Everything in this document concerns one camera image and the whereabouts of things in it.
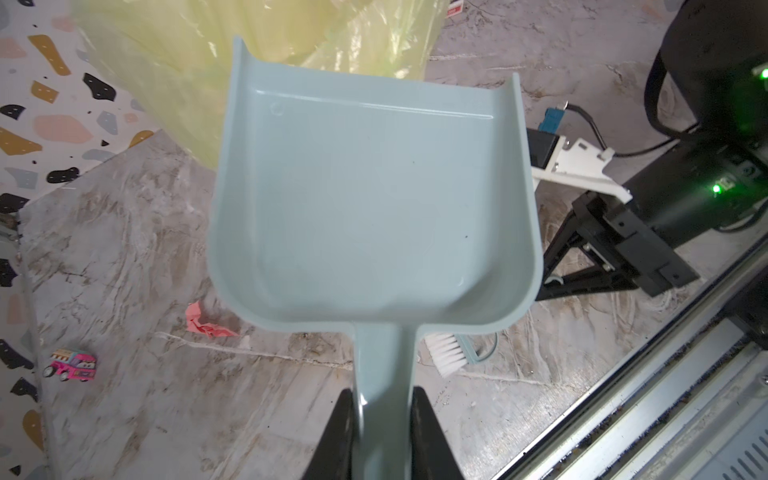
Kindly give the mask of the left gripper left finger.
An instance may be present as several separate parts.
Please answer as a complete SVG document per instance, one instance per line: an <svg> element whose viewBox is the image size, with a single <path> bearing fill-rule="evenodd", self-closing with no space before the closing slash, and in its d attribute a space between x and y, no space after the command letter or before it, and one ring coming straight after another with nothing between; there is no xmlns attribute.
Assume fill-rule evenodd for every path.
<svg viewBox="0 0 768 480"><path fill-rule="evenodd" d="M350 480L356 412L351 389L344 389L321 435L302 480Z"/></svg>

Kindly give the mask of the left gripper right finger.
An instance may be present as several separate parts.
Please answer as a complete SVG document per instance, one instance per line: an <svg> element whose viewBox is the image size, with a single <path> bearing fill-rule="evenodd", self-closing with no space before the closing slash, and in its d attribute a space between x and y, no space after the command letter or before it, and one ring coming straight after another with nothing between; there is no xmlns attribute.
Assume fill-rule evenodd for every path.
<svg viewBox="0 0 768 480"><path fill-rule="evenodd" d="M411 448L412 479L464 479L431 402L422 387L413 388Z"/></svg>

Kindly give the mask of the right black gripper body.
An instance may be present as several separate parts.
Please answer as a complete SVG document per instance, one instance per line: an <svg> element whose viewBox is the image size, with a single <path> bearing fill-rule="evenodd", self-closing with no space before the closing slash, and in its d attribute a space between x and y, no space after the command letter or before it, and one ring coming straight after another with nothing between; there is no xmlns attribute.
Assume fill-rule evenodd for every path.
<svg viewBox="0 0 768 480"><path fill-rule="evenodd" d="M628 180L624 204L596 192L573 210L591 222L582 246L595 265L633 267L637 289L656 296L698 279L677 248L738 222L767 196L767 149L720 141L683 141Z"/></svg>

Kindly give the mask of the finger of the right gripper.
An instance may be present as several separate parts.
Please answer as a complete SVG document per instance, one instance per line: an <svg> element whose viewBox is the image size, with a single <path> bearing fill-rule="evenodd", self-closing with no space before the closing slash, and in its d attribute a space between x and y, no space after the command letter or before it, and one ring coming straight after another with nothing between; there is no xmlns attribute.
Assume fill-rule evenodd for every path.
<svg viewBox="0 0 768 480"><path fill-rule="evenodd" d="M571 211L561 224L559 230L544 252L542 281L547 282L556 267L571 249L579 249L586 242L583 232L591 222L591 214L587 210Z"/></svg>
<svg viewBox="0 0 768 480"><path fill-rule="evenodd" d="M638 288L634 282L638 271L633 267L605 267L606 264L594 265L559 277L554 275L555 264L546 264L536 301Z"/></svg>

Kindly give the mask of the teal hand brush white bristles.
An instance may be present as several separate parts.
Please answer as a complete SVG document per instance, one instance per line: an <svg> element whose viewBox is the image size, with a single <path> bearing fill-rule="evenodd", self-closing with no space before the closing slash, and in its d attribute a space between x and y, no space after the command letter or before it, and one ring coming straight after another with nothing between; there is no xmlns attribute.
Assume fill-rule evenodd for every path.
<svg viewBox="0 0 768 480"><path fill-rule="evenodd" d="M526 339L520 338L515 341L518 347L525 347L524 353L515 354L515 361L524 363L524 366L520 366L519 369L520 373L525 375L533 375L537 366L544 366L549 372L552 371L550 366L551 348L546 346L545 338L539 334L533 321L534 317L530 312L527 312L523 325L514 328L517 333L521 333L523 328L526 328ZM447 378L468 365L477 365L489 360L500 347L501 336L509 337L509 341L511 341L510 332L506 330L497 332L493 345L485 353L479 353L475 349L473 341L466 334L435 333L427 335L424 341L438 373L443 378Z"/></svg>

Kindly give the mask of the teal plastic dustpan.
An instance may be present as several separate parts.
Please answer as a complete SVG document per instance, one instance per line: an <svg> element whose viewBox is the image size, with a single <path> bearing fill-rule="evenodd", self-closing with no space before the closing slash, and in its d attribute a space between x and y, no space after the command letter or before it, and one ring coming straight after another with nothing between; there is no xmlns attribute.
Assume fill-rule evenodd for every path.
<svg viewBox="0 0 768 480"><path fill-rule="evenodd" d="M354 344L357 479L407 479L420 340L504 330L542 242L521 88L308 69L233 45L207 268L240 319Z"/></svg>

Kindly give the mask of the cream trash bin yellow bag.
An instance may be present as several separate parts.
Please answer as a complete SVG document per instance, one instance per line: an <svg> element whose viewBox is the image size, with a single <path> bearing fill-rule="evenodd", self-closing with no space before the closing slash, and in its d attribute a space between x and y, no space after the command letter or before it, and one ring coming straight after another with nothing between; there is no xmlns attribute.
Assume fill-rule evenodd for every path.
<svg viewBox="0 0 768 480"><path fill-rule="evenodd" d="M207 168L218 163L234 45L265 62L420 80L444 1L75 1L90 62Z"/></svg>

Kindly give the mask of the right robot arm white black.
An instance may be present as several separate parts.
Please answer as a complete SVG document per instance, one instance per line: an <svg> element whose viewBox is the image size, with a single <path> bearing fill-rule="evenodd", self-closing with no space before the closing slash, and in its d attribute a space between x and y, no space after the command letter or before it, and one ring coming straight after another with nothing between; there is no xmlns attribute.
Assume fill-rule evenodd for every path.
<svg viewBox="0 0 768 480"><path fill-rule="evenodd" d="M678 248L715 230L750 229L767 211L767 5L685 1L649 72L644 109L665 136L624 183L604 141L557 149L533 175L581 195L544 254L538 299L642 290L697 273Z"/></svg>

